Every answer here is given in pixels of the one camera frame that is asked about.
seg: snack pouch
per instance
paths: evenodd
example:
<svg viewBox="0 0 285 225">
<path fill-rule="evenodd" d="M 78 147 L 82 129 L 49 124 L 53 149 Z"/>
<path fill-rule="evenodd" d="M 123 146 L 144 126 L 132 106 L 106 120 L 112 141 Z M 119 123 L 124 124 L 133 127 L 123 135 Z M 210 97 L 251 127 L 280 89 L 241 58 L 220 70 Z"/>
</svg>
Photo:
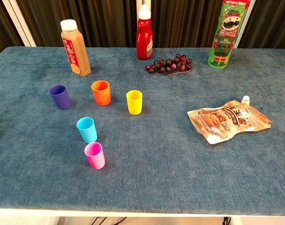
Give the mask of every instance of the snack pouch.
<svg viewBox="0 0 285 225">
<path fill-rule="evenodd" d="M 241 102 L 230 101 L 219 108 L 201 108 L 187 112 L 191 122 L 210 144 L 227 141 L 244 131 L 259 131 L 271 127 L 271 121 L 254 107 L 250 97 Z"/>
<path fill-rule="evenodd" d="M 250 2 L 251 0 L 223 0 L 216 35 L 208 58 L 211 67 L 227 66 Z"/>
</svg>

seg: yellow cup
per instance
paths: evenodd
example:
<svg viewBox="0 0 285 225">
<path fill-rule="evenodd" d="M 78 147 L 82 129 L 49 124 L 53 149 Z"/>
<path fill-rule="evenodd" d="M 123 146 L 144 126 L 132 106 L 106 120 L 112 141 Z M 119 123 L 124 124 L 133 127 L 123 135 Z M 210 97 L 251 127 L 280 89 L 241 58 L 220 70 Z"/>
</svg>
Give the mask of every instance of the yellow cup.
<svg viewBox="0 0 285 225">
<path fill-rule="evenodd" d="M 127 93 L 129 113 L 138 115 L 142 110 L 142 93 L 139 90 L 130 90 Z"/>
</svg>

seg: red grapes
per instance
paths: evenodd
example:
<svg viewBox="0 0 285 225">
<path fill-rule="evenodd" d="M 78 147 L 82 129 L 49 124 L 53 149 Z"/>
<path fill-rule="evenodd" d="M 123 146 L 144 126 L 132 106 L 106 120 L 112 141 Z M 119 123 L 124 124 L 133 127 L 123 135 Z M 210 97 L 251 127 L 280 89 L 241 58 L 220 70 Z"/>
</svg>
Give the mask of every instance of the red grapes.
<svg viewBox="0 0 285 225">
<path fill-rule="evenodd" d="M 154 61 L 153 65 L 147 65 L 146 71 L 148 71 L 150 74 L 157 71 L 158 73 L 167 73 L 168 75 L 173 75 L 169 72 L 172 71 L 178 71 L 174 74 L 180 74 L 180 73 L 187 73 L 190 70 L 193 69 L 192 67 L 192 59 L 187 59 L 186 55 L 180 55 L 179 53 L 176 54 L 176 57 L 174 60 L 167 59 L 164 60 L 156 60 Z"/>
</svg>

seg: plastic cup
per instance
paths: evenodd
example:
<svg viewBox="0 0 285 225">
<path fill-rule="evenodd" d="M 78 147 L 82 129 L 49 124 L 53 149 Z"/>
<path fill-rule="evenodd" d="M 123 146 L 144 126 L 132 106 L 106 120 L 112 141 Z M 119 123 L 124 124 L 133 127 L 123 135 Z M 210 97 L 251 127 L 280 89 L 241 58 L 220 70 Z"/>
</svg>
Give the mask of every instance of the plastic cup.
<svg viewBox="0 0 285 225">
<path fill-rule="evenodd" d="M 130 90 L 127 93 L 129 113 L 138 115 L 142 110 L 142 93 L 139 90 Z"/>
<path fill-rule="evenodd" d="M 95 142 L 97 139 L 94 120 L 90 117 L 83 117 L 78 120 L 77 128 L 86 143 Z"/>
<path fill-rule="evenodd" d="M 64 85 L 53 86 L 49 94 L 59 109 L 67 109 L 71 106 L 71 100 Z"/>
<path fill-rule="evenodd" d="M 85 147 L 85 155 L 90 163 L 90 165 L 99 170 L 105 165 L 105 157 L 103 152 L 103 147 L 98 142 L 92 142 Z"/>
<path fill-rule="evenodd" d="M 108 105 L 111 102 L 110 84 L 108 81 L 96 81 L 91 89 L 98 105 Z"/>
</svg>

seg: pink cup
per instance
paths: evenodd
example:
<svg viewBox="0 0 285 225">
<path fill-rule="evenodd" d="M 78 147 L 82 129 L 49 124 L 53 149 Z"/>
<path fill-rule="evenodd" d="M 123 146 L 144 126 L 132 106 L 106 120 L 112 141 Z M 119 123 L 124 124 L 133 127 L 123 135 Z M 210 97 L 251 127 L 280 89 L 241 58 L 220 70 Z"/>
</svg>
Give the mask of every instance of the pink cup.
<svg viewBox="0 0 285 225">
<path fill-rule="evenodd" d="M 85 147 L 85 155 L 90 163 L 90 165 L 99 170 L 104 167 L 105 165 L 105 158 L 103 147 L 98 142 L 92 142 Z"/>
</svg>

